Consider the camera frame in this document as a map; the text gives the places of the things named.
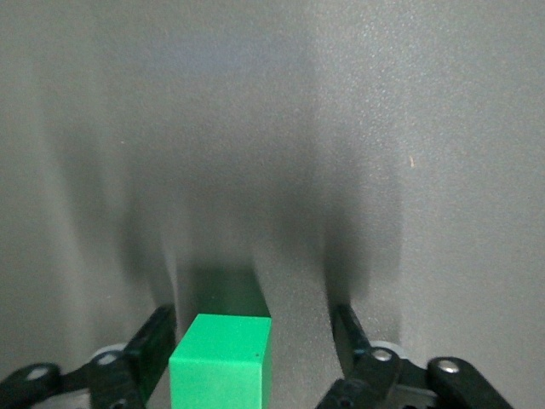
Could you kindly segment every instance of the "gray surface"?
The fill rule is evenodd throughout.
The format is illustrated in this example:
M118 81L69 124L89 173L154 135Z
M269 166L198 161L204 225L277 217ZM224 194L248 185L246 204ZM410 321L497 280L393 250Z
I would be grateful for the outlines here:
M73 368L173 297L186 325L189 266L254 263L272 409L339 375L326 286L371 338L545 407L544 23L537 0L3 2L0 376Z

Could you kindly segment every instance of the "metal bolt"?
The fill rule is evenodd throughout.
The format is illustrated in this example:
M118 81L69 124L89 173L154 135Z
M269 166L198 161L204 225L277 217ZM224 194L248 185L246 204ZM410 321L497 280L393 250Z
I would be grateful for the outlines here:
M38 368L34 368L31 371L31 373L29 373L26 376L26 380L27 381L34 381L36 379L39 379L40 377L42 377L43 375L45 375L48 372L49 372L48 368L46 368L45 366L39 366Z
M98 360L99 365L108 365L111 364L118 357L114 354L106 354Z
M388 362L392 359L392 354L390 354L385 349L375 349L373 351L373 356L376 360L379 360L380 362Z
M451 360L440 360L437 366L441 371L445 371L447 373L458 373L460 371L458 365Z

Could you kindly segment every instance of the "gray wall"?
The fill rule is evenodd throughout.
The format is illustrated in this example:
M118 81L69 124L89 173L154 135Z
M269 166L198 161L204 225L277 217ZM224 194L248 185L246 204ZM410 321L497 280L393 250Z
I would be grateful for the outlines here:
M340 374L328 295L545 407L544 2L1 7L0 377L253 265L272 409Z

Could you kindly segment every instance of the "screw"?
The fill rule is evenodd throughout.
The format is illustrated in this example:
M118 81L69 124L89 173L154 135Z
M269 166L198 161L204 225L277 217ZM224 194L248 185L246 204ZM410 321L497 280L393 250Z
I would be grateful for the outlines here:
M373 356L376 360L379 360L380 362L388 362L392 359L392 354L390 354L385 349L375 349L373 351Z
M31 373L29 373L26 376L27 381L35 381L36 379L39 379L43 375L49 372L49 369L44 366L39 366L38 368L34 368Z
M437 366L441 371L445 371L447 373L458 373L460 371L458 365L451 360L440 360Z

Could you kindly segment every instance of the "green block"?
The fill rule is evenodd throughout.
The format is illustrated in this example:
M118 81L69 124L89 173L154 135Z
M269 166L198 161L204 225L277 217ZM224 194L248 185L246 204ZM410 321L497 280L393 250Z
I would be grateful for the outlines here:
M270 318L199 314L170 356L172 409L267 409Z

